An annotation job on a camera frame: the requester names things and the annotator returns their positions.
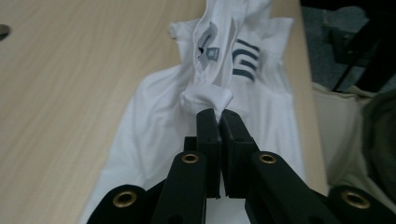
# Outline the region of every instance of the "screw hole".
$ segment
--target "screw hole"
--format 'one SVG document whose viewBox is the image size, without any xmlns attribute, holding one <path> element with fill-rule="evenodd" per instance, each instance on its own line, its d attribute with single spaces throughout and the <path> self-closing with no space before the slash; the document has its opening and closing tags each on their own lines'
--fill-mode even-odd
<svg viewBox="0 0 396 224">
<path fill-rule="evenodd" d="M 187 154 L 181 158 L 186 163 L 195 163 L 199 160 L 199 157 L 195 154 Z"/>
<path fill-rule="evenodd" d="M 351 190 L 342 192 L 341 197 L 347 204 L 353 207 L 357 207 L 359 209 L 366 209 L 370 207 L 370 202 L 366 198 Z"/>
<path fill-rule="evenodd" d="M 7 25 L 0 24 L 0 41 L 6 39 L 9 33 L 11 33 L 11 28 Z"/>
<path fill-rule="evenodd" d="M 275 163 L 276 158 L 274 156 L 271 156 L 270 154 L 262 154 L 260 155 L 260 161 L 265 162 L 265 163 Z"/>
<path fill-rule="evenodd" d="M 136 202 L 136 199 L 137 196 L 133 191 L 123 191 L 117 194 L 116 197 L 114 197 L 113 204 L 118 208 L 128 207 Z"/>
</svg>

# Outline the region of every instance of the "dark cloth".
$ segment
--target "dark cloth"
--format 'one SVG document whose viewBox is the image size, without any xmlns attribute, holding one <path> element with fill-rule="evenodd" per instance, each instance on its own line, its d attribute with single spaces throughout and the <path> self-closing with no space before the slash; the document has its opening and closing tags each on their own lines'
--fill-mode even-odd
<svg viewBox="0 0 396 224">
<path fill-rule="evenodd" d="M 362 141 L 369 176 L 396 202 L 396 90 L 363 108 Z"/>
</svg>

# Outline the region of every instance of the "floor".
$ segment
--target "floor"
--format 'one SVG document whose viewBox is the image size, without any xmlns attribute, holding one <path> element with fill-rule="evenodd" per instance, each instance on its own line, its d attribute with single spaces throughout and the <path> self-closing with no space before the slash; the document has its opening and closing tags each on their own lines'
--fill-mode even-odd
<svg viewBox="0 0 396 224">
<path fill-rule="evenodd" d="M 358 7 L 344 7 L 337 11 L 303 7 L 303 17 L 312 79 L 332 89 L 347 66 L 334 61 L 332 45 L 325 38 L 323 24 L 338 27 L 344 31 L 358 32 L 367 19 Z M 352 86 L 363 71 L 364 68 L 355 66 L 339 90 L 344 91 Z M 394 89 L 396 89 L 396 76 L 383 87 L 381 92 Z"/>
</svg>

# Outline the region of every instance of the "fabric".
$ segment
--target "fabric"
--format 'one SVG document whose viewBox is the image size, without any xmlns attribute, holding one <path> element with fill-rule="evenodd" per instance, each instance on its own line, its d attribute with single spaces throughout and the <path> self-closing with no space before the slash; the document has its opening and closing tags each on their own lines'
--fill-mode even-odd
<svg viewBox="0 0 396 224">
<path fill-rule="evenodd" d="M 166 178 L 195 116 L 237 112 L 261 150 L 282 156 L 304 179 L 293 97 L 281 56 L 292 19 L 269 19 L 270 2 L 208 0 L 200 20 L 171 24 L 182 64 L 147 76 L 125 111 L 108 160 L 80 220 L 117 186 L 149 189 Z M 244 200 L 207 200 L 206 223 L 249 223 Z"/>
<path fill-rule="evenodd" d="M 396 202 L 396 90 L 363 108 L 363 156 L 369 176 Z"/>
<path fill-rule="evenodd" d="M 315 104 L 323 157 L 330 187 L 349 185 L 363 189 L 396 213 L 395 203 L 369 177 L 362 154 L 362 109 L 367 95 L 331 92 L 314 84 Z"/>
</svg>

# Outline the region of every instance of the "wooden surface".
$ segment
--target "wooden surface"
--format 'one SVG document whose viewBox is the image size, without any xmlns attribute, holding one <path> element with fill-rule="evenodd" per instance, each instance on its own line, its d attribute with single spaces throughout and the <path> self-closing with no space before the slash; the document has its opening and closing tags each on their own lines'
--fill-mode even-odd
<svg viewBox="0 0 396 224">
<path fill-rule="evenodd" d="M 0 0 L 0 223 L 77 223 L 141 79 L 178 64 L 172 21 L 205 1 Z M 285 67 L 295 93 L 308 184 L 326 191 L 297 0 Z"/>
</svg>

